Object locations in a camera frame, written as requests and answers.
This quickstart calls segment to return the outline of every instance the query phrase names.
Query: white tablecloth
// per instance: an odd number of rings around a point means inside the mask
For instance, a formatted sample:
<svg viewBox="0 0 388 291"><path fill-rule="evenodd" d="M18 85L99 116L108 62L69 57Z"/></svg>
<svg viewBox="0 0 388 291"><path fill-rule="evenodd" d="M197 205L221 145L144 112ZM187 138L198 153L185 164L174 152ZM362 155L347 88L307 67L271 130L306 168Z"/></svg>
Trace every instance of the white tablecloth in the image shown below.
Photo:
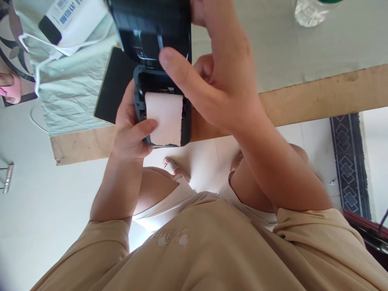
<svg viewBox="0 0 388 291"><path fill-rule="evenodd" d="M23 29L44 39L37 24L53 0L14 0ZM344 0L315 28L294 20L296 0L236 0L240 20L253 46L259 91L266 92L388 63L388 1ZM91 39L106 29L105 22ZM32 63L50 48L30 40ZM42 69L40 96L50 136L107 126L93 118L115 29L105 41ZM211 52L205 29L192 28L193 61Z"/></svg>

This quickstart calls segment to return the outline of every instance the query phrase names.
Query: smartphone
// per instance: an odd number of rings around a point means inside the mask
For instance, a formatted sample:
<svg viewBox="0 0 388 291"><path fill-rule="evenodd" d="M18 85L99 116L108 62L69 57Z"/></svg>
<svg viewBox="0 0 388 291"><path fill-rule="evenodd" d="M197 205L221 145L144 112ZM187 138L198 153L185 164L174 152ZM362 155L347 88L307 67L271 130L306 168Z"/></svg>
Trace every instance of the smartphone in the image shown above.
<svg viewBox="0 0 388 291"><path fill-rule="evenodd" d="M116 123L117 110L136 66L120 48L112 49L94 109L95 118Z"/></svg>

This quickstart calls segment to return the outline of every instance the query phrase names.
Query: table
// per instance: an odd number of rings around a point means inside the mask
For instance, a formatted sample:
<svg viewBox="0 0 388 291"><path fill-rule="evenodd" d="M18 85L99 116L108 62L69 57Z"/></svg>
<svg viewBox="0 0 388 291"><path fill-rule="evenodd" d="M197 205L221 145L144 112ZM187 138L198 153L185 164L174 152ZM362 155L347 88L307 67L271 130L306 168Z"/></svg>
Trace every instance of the table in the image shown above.
<svg viewBox="0 0 388 291"><path fill-rule="evenodd" d="M32 23L44 14L47 0L14 0L14 4L23 29L36 32ZM324 23L310 29L295 22L295 4L296 0L235 1L255 55L259 98L274 125L388 106L388 1L345 0ZM57 165L109 155L115 128L92 116L113 42L54 61L42 70L41 100ZM194 62L211 52L205 29L192 28L192 49ZM45 58L40 47L31 47L30 55L35 63ZM94 71L75 69L90 64L91 58ZM68 79L89 83L75 92ZM62 123L52 117L72 124L59 127ZM192 141L225 135L193 110Z"/></svg>
<svg viewBox="0 0 388 291"><path fill-rule="evenodd" d="M388 65L376 66L259 94L275 126L328 118L388 106ZM107 158L115 127L51 137L57 165ZM192 139L229 135L192 111Z"/></svg>

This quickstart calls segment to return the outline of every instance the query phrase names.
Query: printer lid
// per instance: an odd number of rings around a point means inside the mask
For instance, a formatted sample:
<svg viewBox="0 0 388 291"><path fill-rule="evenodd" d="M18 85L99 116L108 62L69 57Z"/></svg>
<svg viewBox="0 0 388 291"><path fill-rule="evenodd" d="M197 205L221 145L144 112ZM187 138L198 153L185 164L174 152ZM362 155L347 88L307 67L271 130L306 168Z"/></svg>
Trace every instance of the printer lid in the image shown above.
<svg viewBox="0 0 388 291"><path fill-rule="evenodd" d="M108 6L122 49L134 62L162 70L159 53L169 46L191 63L190 0L108 0Z"/></svg>

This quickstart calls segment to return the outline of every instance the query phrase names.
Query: pink slipper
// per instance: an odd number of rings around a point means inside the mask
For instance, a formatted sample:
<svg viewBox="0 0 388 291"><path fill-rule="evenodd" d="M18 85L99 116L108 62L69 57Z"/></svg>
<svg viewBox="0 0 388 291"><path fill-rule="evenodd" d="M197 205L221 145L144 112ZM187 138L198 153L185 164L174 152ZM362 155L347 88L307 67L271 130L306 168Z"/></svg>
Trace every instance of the pink slipper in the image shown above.
<svg viewBox="0 0 388 291"><path fill-rule="evenodd" d="M13 76L13 85L0 87L0 95L2 95L8 103L18 104L21 100L20 77L17 75L11 76Z"/></svg>

